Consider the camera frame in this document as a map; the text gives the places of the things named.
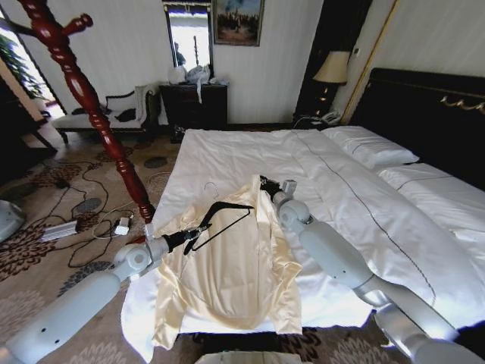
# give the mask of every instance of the wooden coat rack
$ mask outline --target wooden coat rack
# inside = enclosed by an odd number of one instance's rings
[[[108,118],[102,113],[98,94],[86,75],[80,70],[76,56],[69,46],[69,36],[92,26],[91,17],[82,14],[63,27],[55,20],[47,5],[47,0],[18,1],[31,19],[31,28],[10,21],[8,26],[18,33],[35,36],[47,46],[52,59],[61,66],[66,83],[74,98],[86,110],[89,115],[89,122],[98,131],[107,154],[114,159],[116,169],[123,178],[131,198],[138,205],[140,215],[145,223],[149,223],[153,218],[155,208],[149,202],[145,186],[143,186],[135,168],[128,160],[123,146],[114,136]]]

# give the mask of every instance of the floral rug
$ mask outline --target floral rug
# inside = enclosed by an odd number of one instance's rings
[[[167,136],[143,142],[134,136],[121,139],[156,206],[179,146],[170,144]],[[142,235],[142,219],[136,206],[129,204],[130,197],[98,137],[88,135],[58,148],[54,158],[0,187],[0,199],[15,203],[27,215],[23,227],[0,243],[1,342],[87,275],[107,268],[124,244]],[[110,237],[119,217],[132,217],[130,232]],[[46,227],[74,219],[78,234],[40,241]],[[125,293],[126,285],[80,332],[41,362],[143,362],[121,332]],[[370,318],[362,328],[304,328],[303,335],[181,334],[172,350],[156,348],[152,362],[194,363],[205,353],[225,350],[298,353],[314,363],[408,362],[397,350],[382,348],[386,343]]]

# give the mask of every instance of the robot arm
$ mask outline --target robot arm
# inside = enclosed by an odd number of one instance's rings
[[[30,364],[41,360],[74,336],[96,313],[106,306],[127,278],[144,275],[160,265],[164,254],[202,229],[179,231],[153,239],[152,225],[145,228],[147,241],[123,247],[113,265],[83,279],[37,314],[27,326],[0,347],[0,363]]]
[[[262,178],[285,228],[299,241],[328,275],[351,288],[376,310],[376,322],[384,334],[416,363],[482,363],[468,349],[453,343],[458,332],[414,292],[376,276],[361,253],[329,224],[310,215],[308,207],[293,199],[294,180],[283,189]]]

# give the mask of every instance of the plastic bag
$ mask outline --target plastic bag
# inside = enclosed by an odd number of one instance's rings
[[[168,82],[171,85],[178,85],[185,82],[187,71],[184,66],[173,67],[168,72]]]
[[[196,84],[197,85],[197,95],[199,96],[199,103],[202,104],[202,96],[201,96],[201,85],[203,83],[208,83],[209,78],[211,77],[211,70],[209,66],[197,66],[194,67],[187,73],[187,82]]]

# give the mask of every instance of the black headboard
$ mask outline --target black headboard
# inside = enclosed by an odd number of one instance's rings
[[[350,124],[485,190],[483,77],[375,68]]]

